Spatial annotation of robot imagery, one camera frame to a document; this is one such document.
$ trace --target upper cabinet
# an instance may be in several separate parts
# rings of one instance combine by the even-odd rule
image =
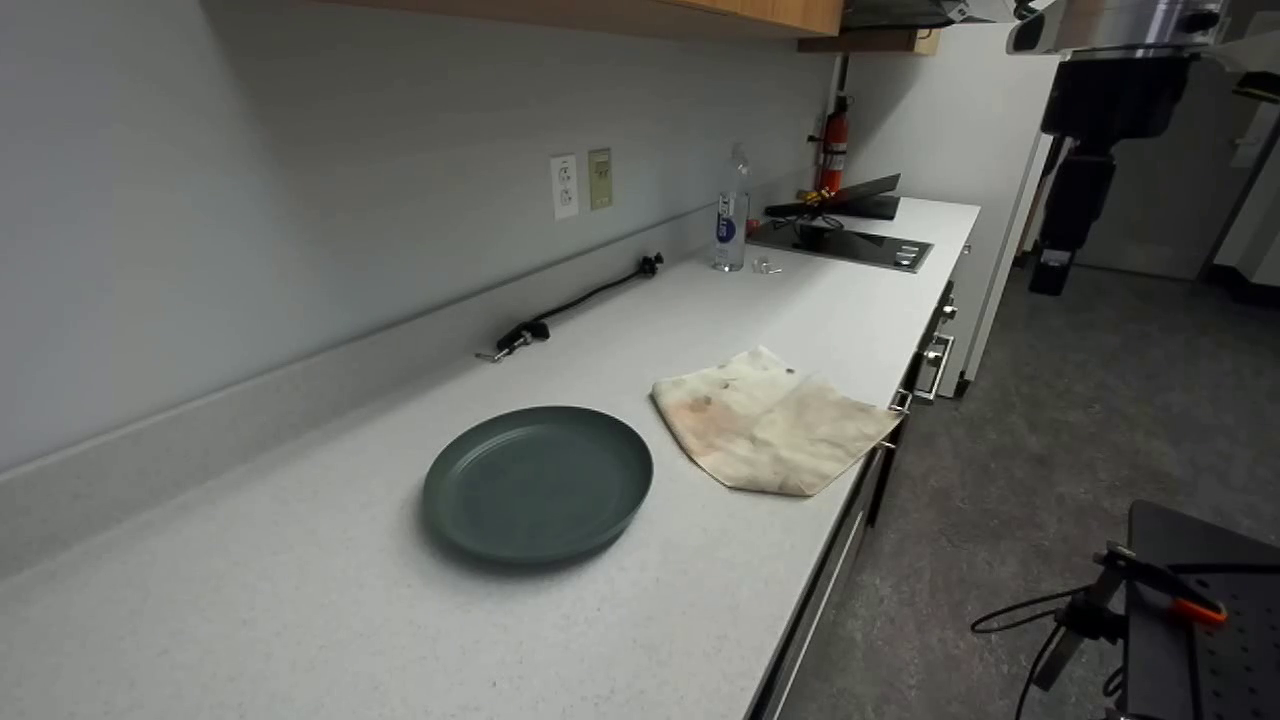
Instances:
[[[342,0],[628,37],[836,37],[843,0]]]

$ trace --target electrical outlet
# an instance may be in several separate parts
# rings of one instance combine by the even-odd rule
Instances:
[[[593,212],[612,209],[612,149],[588,149],[588,201]]]
[[[574,158],[550,158],[550,212],[557,222],[566,222],[581,212],[581,187],[574,187]]]

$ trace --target kitchen counter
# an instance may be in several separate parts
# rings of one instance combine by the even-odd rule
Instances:
[[[764,346],[886,404],[974,209],[854,222],[928,240],[915,275],[794,251],[685,259],[502,363],[459,360],[0,585],[3,720],[742,717],[850,491],[737,496],[646,404],[658,378]],[[528,404],[628,420],[657,477],[636,526],[557,571],[478,571],[420,533],[464,428]]]

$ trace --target sink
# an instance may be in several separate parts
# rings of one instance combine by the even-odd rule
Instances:
[[[931,249],[921,240],[847,232],[836,226],[764,226],[750,237],[750,244],[836,255],[836,259],[874,265],[874,267],[894,267],[894,274],[915,274]]]

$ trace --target cabinet handle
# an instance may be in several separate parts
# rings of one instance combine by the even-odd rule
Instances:
[[[894,390],[886,407],[892,407],[894,415],[910,415],[910,402],[915,402],[910,390]]]
[[[915,392],[915,402],[922,402],[922,404],[931,404],[937,392],[943,390],[947,360],[953,360],[953,349],[956,349],[956,338],[937,331],[931,342],[943,346],[943,349],[928,349],[922,352],[922,360],[937,363],[928,392]]]

